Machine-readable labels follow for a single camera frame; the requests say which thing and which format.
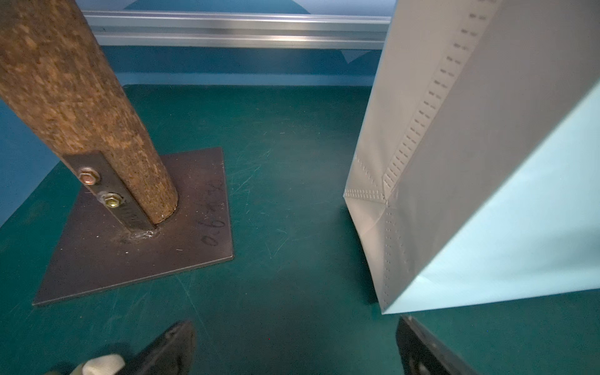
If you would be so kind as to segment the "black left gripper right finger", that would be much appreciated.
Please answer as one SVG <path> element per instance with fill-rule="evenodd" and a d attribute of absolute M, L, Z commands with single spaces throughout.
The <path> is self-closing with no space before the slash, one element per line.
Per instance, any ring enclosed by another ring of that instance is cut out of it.
<path fill-rule="evenodd" d="M 404 374 L 478 374 L 412 315 L 400 317 L 395 337 Z"/>

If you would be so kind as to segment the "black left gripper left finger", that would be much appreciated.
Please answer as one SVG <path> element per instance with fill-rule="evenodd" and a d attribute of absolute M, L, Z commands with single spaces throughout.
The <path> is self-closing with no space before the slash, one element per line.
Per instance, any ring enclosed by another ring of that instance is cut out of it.
<path fill-rule="evenodd" d="M 196 344 L 190 320 L 173 324 L 134 357 L 117 374 L 189 374 Z"/>

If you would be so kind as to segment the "light blue delivery bag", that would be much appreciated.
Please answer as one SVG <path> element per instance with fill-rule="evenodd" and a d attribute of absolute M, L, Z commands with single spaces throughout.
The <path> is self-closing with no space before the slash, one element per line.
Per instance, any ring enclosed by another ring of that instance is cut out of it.
<path fill-rule="evenodd" d="M 384 314 L 597 289 L 597 1 L 399 1 L 344 191 Z"/>

